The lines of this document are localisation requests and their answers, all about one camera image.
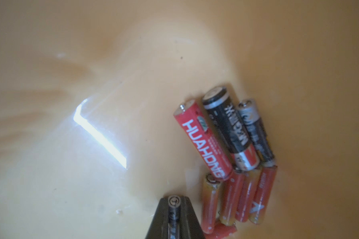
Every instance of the red battery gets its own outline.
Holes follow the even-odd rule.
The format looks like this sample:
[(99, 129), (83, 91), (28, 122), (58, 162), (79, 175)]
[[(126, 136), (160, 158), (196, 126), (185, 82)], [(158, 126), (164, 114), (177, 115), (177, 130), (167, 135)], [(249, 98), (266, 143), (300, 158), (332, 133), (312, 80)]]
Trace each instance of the red battery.
[(238, 201), (244, 185), (244, 180), (244, 171), (235, 166), (230, 180), (226, 181), (222, 196), (221, 214), (219, 216), (219, 220), (226, 226), (234, 224), (235, 213), (237, 212)]
[(259, 225), (263, 222), (277, 170), (277, 166), (264, 167), (262, 170), (249, 215), (250, 222), (254, 224)]
[(208, 173), (204, 179), (202, 189), (202, 220), (201, 228), (206, 234), (214, 231), (215, 214), (217, 213), (218, 198), (221, 182), (215, 180), (213, 175)]
[(245, 173), (244, 186), (239, 198), (235, 219), (239, 222), (246, 222), (249, 219), (251, 205), (253, 204), (256, 187), (261, 176), (262, 166)]
[(205, 239), (222, 239), (235, 233), (237, 228), (232, 226), (225, 226), (220, 221), (215, 223), (214, 232), (212, 234), (204, 234)]
[(230, 177), (233, 167), (205, 121), (194, 100), (181, 104), (174, 117), (196, 146), (213, 176), (218, 180)]

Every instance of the brand logo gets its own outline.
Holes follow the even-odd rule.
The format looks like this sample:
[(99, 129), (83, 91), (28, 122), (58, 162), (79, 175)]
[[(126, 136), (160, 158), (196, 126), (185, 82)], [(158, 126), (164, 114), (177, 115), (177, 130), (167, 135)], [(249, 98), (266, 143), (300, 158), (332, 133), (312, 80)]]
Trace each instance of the brand logo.
[(243, 114), (241, 114), (242, 119), (244, 120), (245, 123), (250, 124), (252, 123), (253, 119), (254, 119), (254, 115), (252, 114), (252, 112), (245, 112)]
[(253, 208), (251, 208), (250, 213), (259, 212), (259, 210), (263, 209), (264, 205), (259, 205), (256, 202), (253, 202)]
[(225, 108), (225, 113), (227, 117), (229, 117), (230, 125), (233, 127), (234, 133), (241, 142), (241, 145), (245, 145), (249, 138), (243, 129), (243, 125), (239, 122), (233, 103), (230, 102), (230, 104)]
[(207, 142), (203, 139), (204, 135), (199, 132), (198, 127), (192, 126), (191, 124), (194, 120), (189, 120), (186, 123), (183, 123), (182, 126), (186, 129), (186, 132), (193, 143), (196, 145), (197, 150), (205, 160), (206, 164), (209, 166), (210, 170), (213, 172), (214, 176), (217, 178), (224, 178), (225, 172), (219, 167), (216, 157), (213, 155), (213, 151), (210, 150), (210, 146), (207, 146)]
[(177, 195), (172, 195), (168, 198), (169, 204), (176, 208), (181, 204), (181, 198)]
[(206, 132), (209, 127), (207, 126), (205, 119), (202, 116), (198, 116), (197, 120), (198, 120), (199, 124), (202, 126), (202, 129), (204, 130), (204, 132)]

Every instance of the battery label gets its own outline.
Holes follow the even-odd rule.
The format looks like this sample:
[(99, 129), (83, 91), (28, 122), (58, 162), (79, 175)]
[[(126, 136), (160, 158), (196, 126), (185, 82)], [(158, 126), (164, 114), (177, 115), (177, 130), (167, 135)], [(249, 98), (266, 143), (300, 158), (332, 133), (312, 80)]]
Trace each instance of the battery label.
[(256, 157), (256, 151), (251, 144), (247, 150), (231, 154), (235, 159), (236, 164), (243, 170), (251, 170), (258, 165), (258, 158)]
[(188, 136), (196, 145), (197, 150), (199, 151), (215, 177), (224, 178), (226, 176), (225, 172), (222, 170), (221, 167), (219, 167), (219, 163), (217, 162), (217, 159), (215, 158), (210, 146), (204, 147), (206, 145), (206, 140), (202, 138), (203, 135), (201, 133), (197, 133), (199, 129), (195, 124), (193, 124), (194, 126), (192, 126), (193, 122), (194, 120), (191, 119), (186, 123), (183, 123), (182, 126), (187, 127), (186, 132)]
[(230, 104), (225, 108), (225, 113), (227, 117), (229, 117), (230, 125), (233, 127), (233, 132), (230, 132), (235, 134), (235, 137), (231, 137), (231, 139), (238, 138), (241, 145), (244, 146), (249, 138), (247, 137), (247, 134), (244, 131), (244, 126), (241, 124), (241, 122), (238, 119), (238, 115), (235, 112), (233, 103), (230, 102)]
[(258, 155), (261, 158), (261, 161), (263, 163), (270, 161), (273, 162), (274, 155), (266, 140), (267, 134), (264, 130), (262, 119), (259, 118), (259, 120), (257, 120), (253, 124), (247, 125), (246, 129), (251, 136), (251, 140), (253, 141), (254, 147), (258, 151)]

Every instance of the gray battery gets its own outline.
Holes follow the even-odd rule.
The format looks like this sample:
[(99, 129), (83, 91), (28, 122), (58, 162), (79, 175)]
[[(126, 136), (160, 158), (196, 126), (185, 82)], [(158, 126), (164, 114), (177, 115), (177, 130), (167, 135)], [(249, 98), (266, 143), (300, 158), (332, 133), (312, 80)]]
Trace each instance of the gray battery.
[(249, 133), (254, 147), (264, 167), (275, 165), (275, 156), (267, 141), (267, 133), (264, 129), (262, 118), (254, 99), (242, 100), (237, 107), (240, 116), (244, 120), (245, 127)]

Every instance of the battery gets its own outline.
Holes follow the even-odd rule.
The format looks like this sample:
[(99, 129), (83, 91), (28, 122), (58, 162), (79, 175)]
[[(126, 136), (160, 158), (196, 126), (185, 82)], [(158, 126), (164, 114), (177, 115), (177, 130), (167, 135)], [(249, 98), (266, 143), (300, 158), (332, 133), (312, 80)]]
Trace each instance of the battery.
[(205, 239), (222, 239), (228, 237), (237, 231), (235, 224), (225, 226), (220, 221), (215, 223), (215, 229), (212, 234), (205, 234)]
[(179, 219), (181, 213), (181, 197), (171, 195), (168, 197), (169, 220), (168, 220), (168, 238), (180, 239)]
[(196, 146), (213, 176), (221, 181), (230, 177), (233, 167), (205, 121), (194, 100), (181, 104), (174, 117)]
[(264, 167), (262, 170), (249, 215), (250, 222), (254, 224), (259, 225), (263, 222), (277, 170), (277, 166)]
[(226, 87), (211, 89), (202, 103), (238, 167), (244, 171), (254, 169), (259, 164), (258, 156)]
[(261, 164), (264, 167), (274, 166), (275, 156), (267, 140), (267, 133), (264, 129), (263, 121), (259, 115), (255, 100), (244, 99), (238, 104), (237, 109), (244, 120), (244, 124), (257, 150)]
[(239, 197), (244, 185), (245, 172), (237, 166), (234, 167), (230, 180), (226, 181), (222, 195), (221, 213), (219, 220), (226, 226), (231, 226), (235, 221)]
[(237, 212), (235, 213), (235, 219), (239, 222), (246, 222), (249, 219), (251, 205), (253, 204), (253, 199), (261, 172), (261, 165), (253, 170), (245, 172), (244, 186), (242, 187)]
[(214, 231), (215, 214), (217, 213), (218, 198), (221, 182), (208, 173), (202, 189), (202, 220), (201, 228), (206, 234)]

